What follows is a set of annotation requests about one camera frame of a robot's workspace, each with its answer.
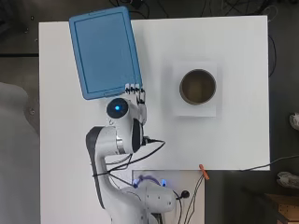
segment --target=floor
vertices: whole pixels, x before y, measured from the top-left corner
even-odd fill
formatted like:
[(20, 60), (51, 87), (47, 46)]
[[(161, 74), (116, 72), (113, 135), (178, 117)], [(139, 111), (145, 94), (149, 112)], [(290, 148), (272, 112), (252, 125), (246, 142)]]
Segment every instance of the floor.
[[(165, 14), (156, 0), (148, 0), (151, 19), (165, 18)], [(161, 0), (170, 18), (199, 17), (202, 14), (204, 0)], [(246, 10), (245, 4), (238, 5)], [(38, 23), (40, 21), (67, 21), (71, 16), (111, 7), (108, 0), (14, 0), (14, 6), (22, 22), (29, 28), (27, 33), (10, 30), (0, 36), (0, 53), (38, 52)], [(254, 11), (261, 1), (254, 0), (248, 11)], [(270, 146), (271, 161), (299, 154), (299, 132), (291, 128), (288, 116), (299, 112), (299, 6), (288, 1), (275, 3), (278, 14), (269, 22), (269, 34), (273, 37), (277, 49), (277, 67), (269, 78), (270, 104)], [(221, 0), (207, 1), (204, 17), (225, 14), (229, 7)], [(238, 15), (235, 10), (230, 15)], [(133, 19), (142, 19), (132, 14)], [(270, 70), (273, 65), (273, 46), (269, 45)], [(38, 58), (1, 58), (0, 82), (23, 87), (29, 101), (25, 115), (39, 133), (38, 102)], [(248, 188), (257, 192), (298, 195), (299, 190), (284, 189), (276, 182), (279, 171), (288, 171), (299, 175), (297, 159), (281, 161), (271, 167), (271, 172), (210, 171), (210, 180), (206, 182), (206, 223), (276, 223), (262, 208), (242, 190)]]

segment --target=blue tablet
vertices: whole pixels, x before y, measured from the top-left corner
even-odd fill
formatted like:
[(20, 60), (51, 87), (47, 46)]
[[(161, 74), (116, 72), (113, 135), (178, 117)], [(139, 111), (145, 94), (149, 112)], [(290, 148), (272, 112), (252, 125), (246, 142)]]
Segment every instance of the blue tablet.
[(69, 19), (83, 97), (120, 95), (125, 84), (142, 87), (135, 40), (126, 7)]

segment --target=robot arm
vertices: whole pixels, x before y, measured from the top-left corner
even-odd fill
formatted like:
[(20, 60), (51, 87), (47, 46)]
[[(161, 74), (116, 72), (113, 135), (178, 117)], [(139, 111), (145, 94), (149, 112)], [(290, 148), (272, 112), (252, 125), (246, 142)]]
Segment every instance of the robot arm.
[(108, 179), (105, 162), (105, 156), (133, 154), (140, 149), (144, 140), (145, 105), (136, 106), (117, 98), (108, 104), (107, 114), (111, 126), (93, 127), (86, 135), (100, 204), (109, 212), (113, 224), (156, 224), (150, 212), (171, 211), (176, 201), (172, 190), (152, 183), (145, 183), (139, 189), (116, 189)]

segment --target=metal bowl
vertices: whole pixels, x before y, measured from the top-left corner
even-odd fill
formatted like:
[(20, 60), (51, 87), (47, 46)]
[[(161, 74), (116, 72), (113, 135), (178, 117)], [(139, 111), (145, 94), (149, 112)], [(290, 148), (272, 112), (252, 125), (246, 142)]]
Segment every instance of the metal bowl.
[(179, 85), (179, 93), (191, 105), (209, 101), (215, 94), (215, 78), (206, 70), (194, 69), (187, 73)]

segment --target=white table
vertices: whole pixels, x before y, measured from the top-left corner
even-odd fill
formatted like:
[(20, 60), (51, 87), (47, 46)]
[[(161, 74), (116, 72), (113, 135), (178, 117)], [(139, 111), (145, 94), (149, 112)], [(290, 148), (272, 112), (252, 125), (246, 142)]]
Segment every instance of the white table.
[[(199, 163), (209, 170), (237, 170), (268, 163), (266, 17), (132, 25), (147, 91), (145, 132), (166, 146), (131, 170), (196, 170)], [(217, 63), (222, 82), (216, 118), (178, 119), (167, 111), (165, 78), (177, 60)], [(107, 101), (81, 95), (68, 22), (39, 24), (39, 75), (42, 224), (98, 223), (100, 216), (109, 223), (99, 213), (85, 147), (91, 127), (107, 124)]]

